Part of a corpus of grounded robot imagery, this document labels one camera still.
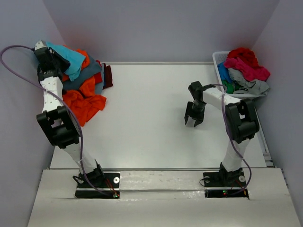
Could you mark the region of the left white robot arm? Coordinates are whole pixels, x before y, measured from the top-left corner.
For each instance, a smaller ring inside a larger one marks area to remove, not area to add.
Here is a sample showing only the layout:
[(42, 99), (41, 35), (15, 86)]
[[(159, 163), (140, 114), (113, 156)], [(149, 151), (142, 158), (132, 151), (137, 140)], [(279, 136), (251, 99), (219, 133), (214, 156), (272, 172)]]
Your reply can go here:
[(64, 150), (80, 169), (73, 179), (82, 187), (97, 188), (105, 182), (100, 164), (83, 150), (83, 134), (71, 109), (63, 102), (62, 70), (70, 63), (47, 46), (36, 46), (37, 75), (44, 90), (44, 106), (37, 122), (53, 146)]

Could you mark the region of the teal t shirt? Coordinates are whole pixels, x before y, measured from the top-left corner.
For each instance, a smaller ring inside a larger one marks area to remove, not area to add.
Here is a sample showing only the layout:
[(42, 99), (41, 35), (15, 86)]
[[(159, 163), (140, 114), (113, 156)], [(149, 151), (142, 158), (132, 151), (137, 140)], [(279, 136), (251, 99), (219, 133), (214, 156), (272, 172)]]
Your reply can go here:
[(86, 56), (63, 45), (56, 45), (51, 42), (46, 42), (46, 45), (70, 63), (68, 69), (64, 71), (64, 74), (68, 75), (70, 81), (77, 79)]

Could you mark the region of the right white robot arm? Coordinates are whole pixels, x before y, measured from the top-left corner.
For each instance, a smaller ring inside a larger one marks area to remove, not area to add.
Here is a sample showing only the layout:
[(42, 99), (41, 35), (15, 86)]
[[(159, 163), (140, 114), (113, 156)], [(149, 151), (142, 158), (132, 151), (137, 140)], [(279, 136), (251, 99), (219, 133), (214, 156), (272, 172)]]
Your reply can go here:
[(194, 120), (194, 126), (203, 123), (206, 105), (212, 105), (222, 112), (229, 143), (219, 171), (204, 173), (203, 185), (210, 187), (231, 187), (236, 182), (246, 186), (242, 165), (247, 165), (244, 153), (249, 142), (259, 132), (260, 126), (255, 106), (250, 99), (238, 99), (217, 89), (214, 84), (203, 86), (192, 82), (188, 90), (193, 98), (187, 103), (184, 119)]

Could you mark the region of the orange t shirt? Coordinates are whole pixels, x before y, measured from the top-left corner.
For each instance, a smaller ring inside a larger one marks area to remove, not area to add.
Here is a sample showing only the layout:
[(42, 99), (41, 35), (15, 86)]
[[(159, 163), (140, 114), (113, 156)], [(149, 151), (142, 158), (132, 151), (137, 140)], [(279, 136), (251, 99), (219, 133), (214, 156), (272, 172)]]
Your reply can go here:
[[(83, 70), (90, 63), (88, 53), (81, 49), (75, 49), (75, 51), (86, 56), (81, 68)], [(62, 82), (67, 80), (70, 79), (64, 74)], [(95, 93), (94, 76), (87, 79), (78, 90), (63, 90), (62, 93), (64, 102), (71, 108), (82, 127), (106, 106), (107, 98), (100, 93)]]

